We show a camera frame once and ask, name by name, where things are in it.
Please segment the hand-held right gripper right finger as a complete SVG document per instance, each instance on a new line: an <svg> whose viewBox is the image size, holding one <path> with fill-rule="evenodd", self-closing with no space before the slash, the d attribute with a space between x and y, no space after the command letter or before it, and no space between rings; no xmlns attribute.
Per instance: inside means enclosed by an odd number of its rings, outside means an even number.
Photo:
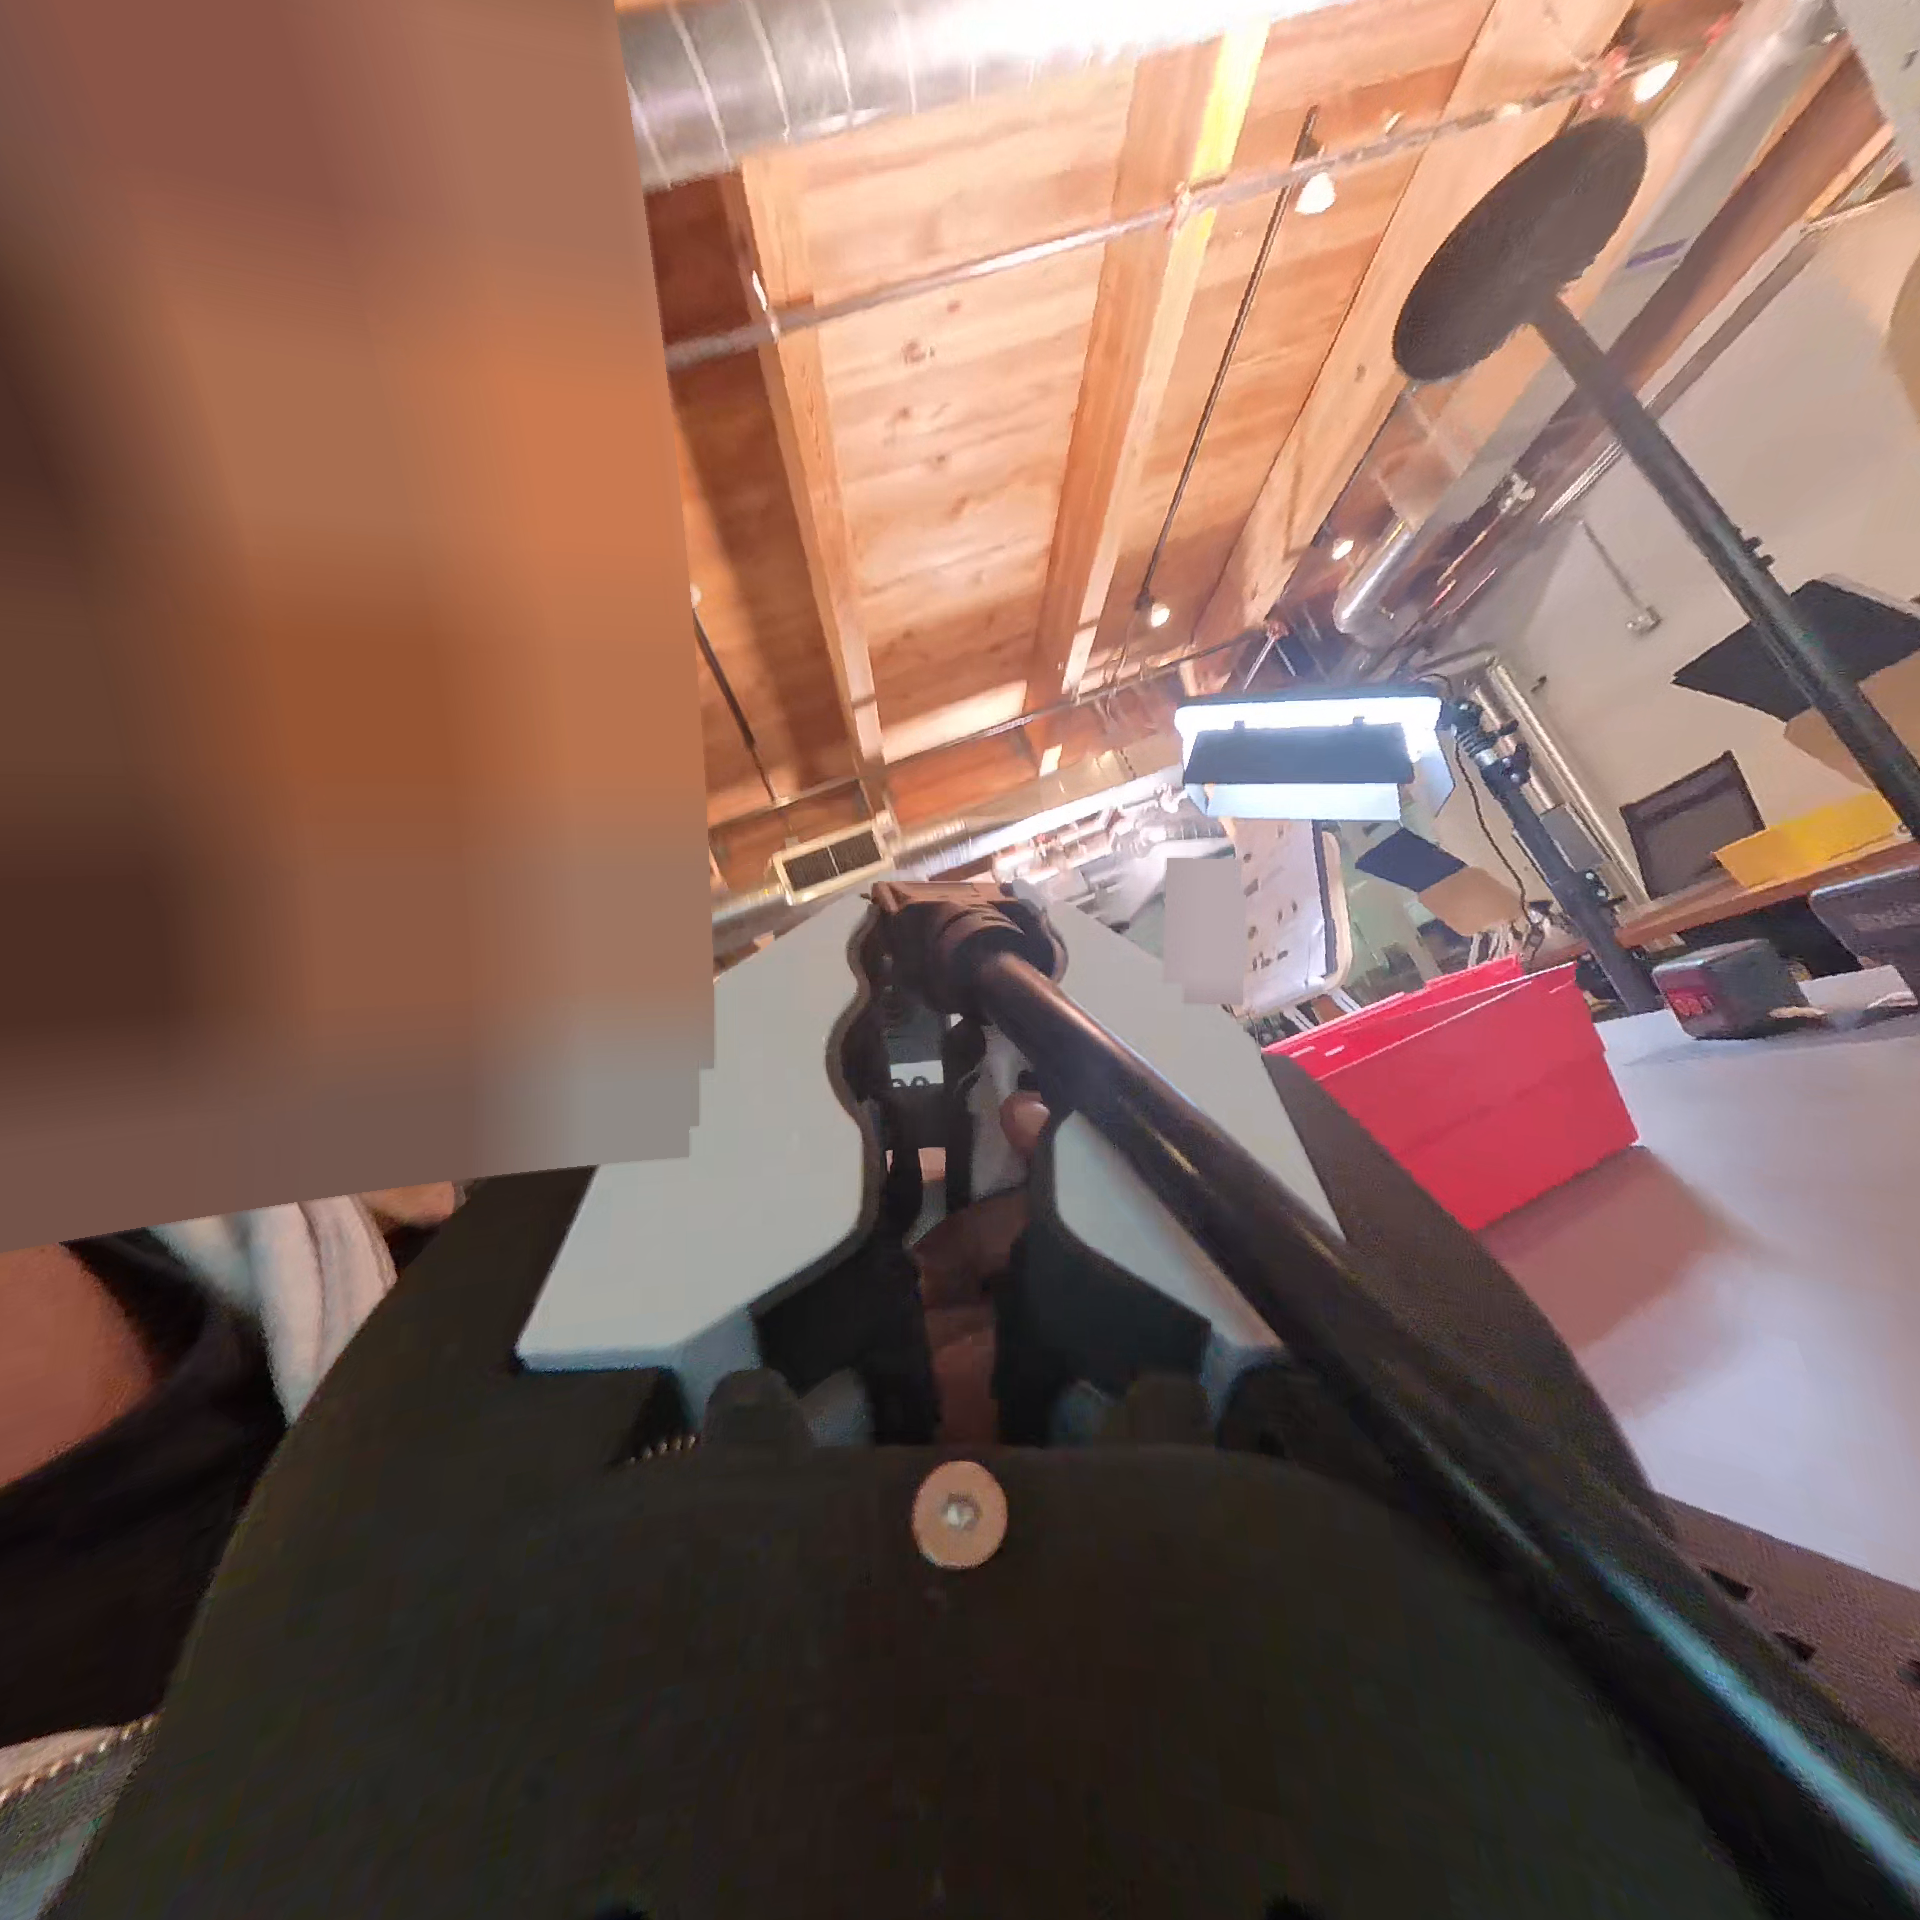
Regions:
<svg viewBox="0 0 1920 1920"><path fill-rule="evenodd" d="M1076 908L1046 912L1031 897L1007 906L1044 926L1051 975L1081 1014L1142 1057L1335 1242L1347 1239L1260 1044L1229 1014L1188 1002L1154 953ZM1028 1161L1026 1278L1037 1343L1069 1383L1115 1399L1139 1376L1186 1375L1223 1404L1242 1375L1277 1360L1277 1335L1050 1084L1034 1052L994 1027L990 1067L994 1090L1013 1094L1017 1072L1046 1108L1046 1135Z"/></svg>

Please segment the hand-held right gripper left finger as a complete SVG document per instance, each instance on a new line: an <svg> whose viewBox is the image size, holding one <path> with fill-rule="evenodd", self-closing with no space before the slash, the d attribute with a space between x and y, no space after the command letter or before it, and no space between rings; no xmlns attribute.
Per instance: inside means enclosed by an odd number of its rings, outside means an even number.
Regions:
<svg viewBox="0 0 1920 1920"><path fill-rule="evenodd" d="M919 1170L886 1185L879 996L863 897L717 979L687 1151L590 1177L519 1332L529 1371L919 1371L905 1225L885 1209Z"/></svg>

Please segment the red plastic bin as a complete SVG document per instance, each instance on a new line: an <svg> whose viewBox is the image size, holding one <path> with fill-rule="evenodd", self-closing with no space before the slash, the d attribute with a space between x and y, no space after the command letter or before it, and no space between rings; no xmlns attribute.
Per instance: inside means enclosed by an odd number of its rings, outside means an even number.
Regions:
<svg viewBox="0 0 1920 1920"><path fill-rule="evenodd" d="M1308 1072L1470 1233L1641 1138L1572 967L1470 967L1265 1047L1265 1062Z"/></svg>

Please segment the black power strip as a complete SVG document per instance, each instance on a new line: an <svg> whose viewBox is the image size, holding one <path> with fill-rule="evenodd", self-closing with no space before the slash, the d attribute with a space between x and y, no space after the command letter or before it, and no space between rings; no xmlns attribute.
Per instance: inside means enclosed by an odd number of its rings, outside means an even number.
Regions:
<svg viewBox="0 0 1920 1920"><path fill-rule="evenodd" d="M1659 1498L1687 1561L1917 1775L1917 1592Z"/></svg>

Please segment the person's left hand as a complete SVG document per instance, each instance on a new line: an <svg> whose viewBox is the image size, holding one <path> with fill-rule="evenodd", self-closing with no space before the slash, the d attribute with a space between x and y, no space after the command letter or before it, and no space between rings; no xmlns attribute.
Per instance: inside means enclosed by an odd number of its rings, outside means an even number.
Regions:
<svg viewBox="0 0 1920 1920"><path fill-rule="evenodd" d="M994 1290L1013 1270L1028 1225L1026 1177L935 1223L915 1248L941 1441L990 1447L998 1438L994 1393L998 1320Z"/></svg>

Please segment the panel light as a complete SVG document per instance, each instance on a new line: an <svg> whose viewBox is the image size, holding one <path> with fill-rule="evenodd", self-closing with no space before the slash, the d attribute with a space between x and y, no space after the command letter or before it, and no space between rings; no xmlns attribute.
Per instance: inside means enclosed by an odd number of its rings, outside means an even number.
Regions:
<svg viewBox="0 0 1920 1920"><path fill-rule="evenodd" d="M1178 705L1188 803L1219 824L1401 826L1453 793L1431 689L1285 689Z"/></svg>

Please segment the black light stand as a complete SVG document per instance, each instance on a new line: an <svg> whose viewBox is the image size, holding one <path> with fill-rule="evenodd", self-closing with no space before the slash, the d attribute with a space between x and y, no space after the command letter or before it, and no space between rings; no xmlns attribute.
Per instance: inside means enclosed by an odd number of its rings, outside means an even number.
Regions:
<svg viewBox="0 0 1920 1920"><path fill-rule="evenodd" d="M1615 916L1601 881L1578 868L1553 838L1546 817L1529 801L1532 755L1522 740L1507 747L1474 702L1446 698L1443 721L1478 785L1500 804L1509 827L1556 903L1562 919L1595 963L1611 996L1633 1016L1663 1011L1663 996L1649 967L1615 937Z"/></svg>

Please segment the grey timer device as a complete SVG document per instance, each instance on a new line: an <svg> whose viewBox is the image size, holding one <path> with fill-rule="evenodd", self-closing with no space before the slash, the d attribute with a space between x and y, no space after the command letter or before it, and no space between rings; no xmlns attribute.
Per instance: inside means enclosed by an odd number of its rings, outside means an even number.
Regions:
<svg viewBox="0 0 1920 1920"><path fill-rule="evenodd" d="M1862 969L1893 969L1917 996L1917 868L1838 881L1807 897L1817 921Z"/></svg>
<svg viewBox="0 0 1920 1920"><path fill-rule="evenodd" d="M1759 940L1681 951L1651 983L1692 1040L1758 1040L1817 1014L1791 966Z"/></svg>

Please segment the yellow box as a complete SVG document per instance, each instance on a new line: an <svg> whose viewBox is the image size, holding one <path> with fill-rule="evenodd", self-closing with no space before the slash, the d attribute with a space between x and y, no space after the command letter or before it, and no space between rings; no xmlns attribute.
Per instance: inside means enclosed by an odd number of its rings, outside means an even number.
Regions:
<svg viewBox="0 0 1920 1920"><path fill-rule="evenodd" d="M1735 840L1714 857L1737 888L1759 892L1902 840L1906 827L1894 810L1876 792L1862 792Z"/></svg>

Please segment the black disc on pole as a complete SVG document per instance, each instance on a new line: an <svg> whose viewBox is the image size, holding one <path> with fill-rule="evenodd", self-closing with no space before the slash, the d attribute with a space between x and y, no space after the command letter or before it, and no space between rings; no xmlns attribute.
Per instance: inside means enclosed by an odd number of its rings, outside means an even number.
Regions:
<svg viewBox="0 0 1920 1920"><path fill-rule="evenodd" d="M1516 331L1533 329L1747 614L1765 654L1915 838L1915 755L1563 299L1622 226L1645 169L1644 130L1626 119L1590 119L1546 142L1431 256L1401 305L1395 362L1407 382L1431 387L1477 369Z"/></svg>

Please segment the silver air duct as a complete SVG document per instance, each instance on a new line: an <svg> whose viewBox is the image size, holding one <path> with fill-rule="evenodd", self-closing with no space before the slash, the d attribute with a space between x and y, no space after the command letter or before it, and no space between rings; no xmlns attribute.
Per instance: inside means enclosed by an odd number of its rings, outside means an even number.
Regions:
<svg viewBox="0 0 1920 1920"><path fill-rule="evenodd" d="M698 2L614 10L639 179L668 191L745 159L974 106L1322 2Z"/></svg>

